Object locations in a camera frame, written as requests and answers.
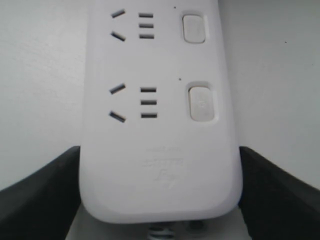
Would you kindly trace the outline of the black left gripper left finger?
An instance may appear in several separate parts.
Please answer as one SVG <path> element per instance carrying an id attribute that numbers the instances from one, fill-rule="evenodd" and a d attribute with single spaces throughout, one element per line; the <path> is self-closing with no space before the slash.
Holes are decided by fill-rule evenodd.
<path id="1" fill-rule="evenodd" d="M 1 190 L 2 240 L 64 240 L 81 205 L 80 147 Z"/>

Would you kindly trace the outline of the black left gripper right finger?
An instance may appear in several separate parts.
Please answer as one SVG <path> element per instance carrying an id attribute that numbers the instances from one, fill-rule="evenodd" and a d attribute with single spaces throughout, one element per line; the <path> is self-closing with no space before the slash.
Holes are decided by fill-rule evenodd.
<path id="1" fill-rule="evenodd" d="M 243 190 L 239 201 L 253 240 L 318 240 L 320 191 L 241 146 Z"/>

